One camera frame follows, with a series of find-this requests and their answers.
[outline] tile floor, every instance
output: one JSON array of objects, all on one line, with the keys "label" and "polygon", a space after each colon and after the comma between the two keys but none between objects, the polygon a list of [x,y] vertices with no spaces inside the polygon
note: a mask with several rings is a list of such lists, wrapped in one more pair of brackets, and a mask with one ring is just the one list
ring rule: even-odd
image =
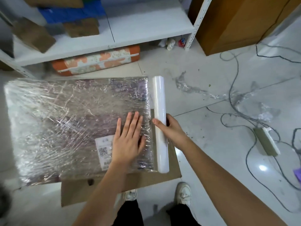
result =
[{"label": "tile floor", "polygon": [[[294,49],[301,51],[300,44],[293,45]],[[238,56],[239,76],[234,89],[241,93],[249,92],[251,84],[256,82],[261,89],[248,100],[253,103],[262,102],[280,110],[280,114],[273,118],[270,125],[279,131],[282,141],[291,143],[293,130],[301,127],[300,65],[279,58],[257,57],[255,46],[235,49],[231,52],[236,55],[241,53]],[[282,50],[263,48],[260,52],[271,55]],[[222,57],[231,59],[232,56],[230,53],[223,53]],[[221,114],[212,113],[206,108],[208,106],[210,110],[218,113],[234,112],[229,102],[203,94],[185,93],[177,89],[175,84],[176,78],[182,72],[186,72],[185,81],[188,85],[208,90],[213,95],[226,95],[236,71],[235,59],[226,62],[220,59],[219,54],[206,57],[195,41],[189,52],[178,47],[172,51],[161,48],[144,51],[141,60],[136,63],[84,74],[80,78],[162,75],[165,79],[167,112],[175,116],[188,136],[265,202],[289,226],[300,225],[301,192],[294,190],[283,179],[275,160],[267,156],[260,143],[257,143],[247,159],[250,171],[275,193],[288,210],[297,212],[289,213],[247,170],[246,154],[254,143],[254,135],[243,126],[226,128],[220,122]],[[6,80],[7,78],[2,77],[2,84]],[[7,119],[5,109],[1,110],[1,119],[2,121]],[[252,126],[241,118],[229,115],[223,117],[223,122],[228,126]],[[5,144],[9,146],[7,123],[4,124],[1,127],[1,143],[2,146]],[[296,135],[296,146],[301,147],[299,133]],[[279,143],[278,147],[281,155],[277,159],[284,174],[295,186],[300,187],[292,172],[293,169],[300,167],[299,158],[288,145]],[[184,155],[179,150],[176,151],[183,177],[138,189],[138,202],[145,225],[170,224],[165,210],[173,202],[175,188],[180,181],[185,181],[191,186],[192,209],[201,225],[225,225]],[[9,164],[10,159],[11,157],[7,156],[3,162]],[[83,207],[83,203],[80,203],[61,208],[59,183],[24,187],[19,190],[14,170],[1,173],[0,178],[13,194],[13,207],[7,217],[7,225],[71,225]]]}]

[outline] shoe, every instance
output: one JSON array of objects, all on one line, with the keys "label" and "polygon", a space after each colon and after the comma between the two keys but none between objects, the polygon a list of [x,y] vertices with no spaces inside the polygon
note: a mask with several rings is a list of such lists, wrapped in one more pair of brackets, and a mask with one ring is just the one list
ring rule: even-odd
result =
[{"label": "shoe", "polygon": [[129,190],[122,193],[124,201],[135,201],[137,199],[137,190]]},{"label": "shoe", "polygon": [[180,182],[175,191],[175,199],[177,204],[191,206],[191,189],[186,182]]}]

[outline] barcode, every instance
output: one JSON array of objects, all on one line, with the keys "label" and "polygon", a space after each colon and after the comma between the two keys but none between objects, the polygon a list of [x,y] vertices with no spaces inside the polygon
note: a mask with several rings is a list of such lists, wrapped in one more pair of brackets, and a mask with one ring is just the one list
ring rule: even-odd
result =
[{"label": "barcode", "polygon": [[99,151],[100,157],[103,157],[104,155],[108,154],[107,147],[102,147],[98,151]]}]

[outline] brown cardboard box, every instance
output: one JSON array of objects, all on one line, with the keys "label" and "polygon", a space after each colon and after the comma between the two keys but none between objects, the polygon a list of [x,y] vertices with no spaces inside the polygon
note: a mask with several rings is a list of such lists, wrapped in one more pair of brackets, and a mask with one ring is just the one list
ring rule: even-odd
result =
[{"label": "brown cardboard box", "polygon": [[[203,1],[192,0],[188,17],[193,24]],[[263,34],[269,35],[300,3],[301,0],[212,0],[195,38],[206,55],[252,45]]]},{"label": "brown cardboard box", "polygon": [[[128,174],[123,191],[150,186],[182,177],[175,148],[171,144],[168,146],[168,153],[169,172],[167,174],[160,174],[159,172]],[[62,207],[87,201],[101,179],[102,178],[63,181],[61,185]]]},{"label": "brown cardboard box", "polygon": [[64,28],[71,38],[98,35],[98,20],[86,18],[74,22],[63,23]]},{"label": "brown cardboard box", "polygon": [[41,53],[45,53],[55,44],[55,38],[44,27],[37,25],[25,17],[14,23],[11,31],[23,43]]},{"label": "brown cardboard box", "polygon": [[82,0],[24,0],[29,6],[32,7],[64,7],[64,8],[83,8]]}]

